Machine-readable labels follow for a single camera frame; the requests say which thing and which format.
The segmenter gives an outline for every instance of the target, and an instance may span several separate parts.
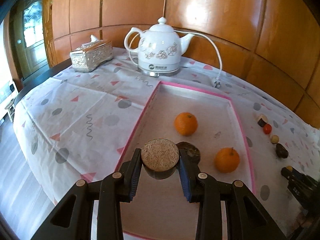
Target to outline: wooden wall panel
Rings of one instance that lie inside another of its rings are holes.
[[[163,15],[164,0],[103,0],[102,26],[156,24]]]
[[[303,96],[303,89],[292,78],[263,59],[253,60],[246,81],[265,91],[292,111]]]
[[[62,37],[54,41],[54,47],[56,49],[57,63],[60,63],[70,58],[71,44],[70,37]]]
[[[100,0],[70,0],[70,32],[99,27]]]
[[[320,59],[308,85],[307,93],[320,106]]]
[[[112,40],[112,46],[118,48],[124,48],[123,42],[127,33],[132,27],[137,27],[141,30],[147,30],[150,28],[150,25],[119,25],[119,26],[108,26],[102,28],[102,37],[106,40]],[[132,45],[133,48],[136,48],[139,41],[139,36],[136,38]]]
[[[320,128],[320,108],[308,96],[303,96],[295,113],[306,123],[317,129]]]
[[[70,35],[71,49],[74,50],[76,48],[79,48],[82,44],[90,42],[91,35],[94,35],[98,39],[100,39],[100,32],[98,29],[87,30],[87,31],[71,34]]]
[[[215,44],[222,58],[223,70],[244,79],[249,67],[247,64],[250,58],[249,53],[244,49],[241,50],[240,48],[235,48],[218,41],[215,41]],[[193,37],[183,56],[219,68],[216,51],[209,41],[204,38]]]
[[[320,51],[320,27],[302,0],[267,0],[257,53],[304,89]]]
[[[167,0],[165,17],[175,27],[218,36],[253,50],[263,0]]]
[[[52,29],[55,39],[70,33],[69,1],[52,0]]]

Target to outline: orange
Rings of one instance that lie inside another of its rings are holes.
[[[233,148],[220,149],[214,158],[214,166],[222,173],[235,171],[239,163],[239,154]]]
[[[174,127],[181,135],[190,136],[197,130],[198,122],[193,114],[184,112],[178,114],[174,120]]]

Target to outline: kettle base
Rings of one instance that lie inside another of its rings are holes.
[[[178,68],[177,70],[174,70],[173,72],[165,73],[165,72],[156,72],[156,71],[152,71],[152,70],[146,70],[146,69],[141,68],[140,66],[138,66],[138,70],[141,73],[143,73],[144,75],[147,75],[150,77],[160,77],[160,76],[170,77],[170,76],[174,76],[180,72],[180,68]]]

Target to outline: table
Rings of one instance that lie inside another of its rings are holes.
[[[280,102],[223,72],[221,88],[212,87],[218,70],[182,58],[172,77],[144,76],[124,49],[91,73],[69,67],[27,93],[16,106],[14,130],[21,149],[45,193],[56,204],[79,179],[103,179],[114,171],[129,135],[160,80],[228,95],[246,134],[254,166],[256,196],[281,230],[288,234],[300,205],[287,190],[282,167],[293,166],[319,178],[319,131]],[[280,143],[289,151],[277,159],[275,146],[257,124],[265,114]]]

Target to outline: cherry tomato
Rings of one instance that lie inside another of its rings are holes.
[[[264,132],[265,134],[269,134],[269,133],[271,133],[271,131],[272,131],[272,126],[267,123],[267,124],[263,127],[263,132]]]

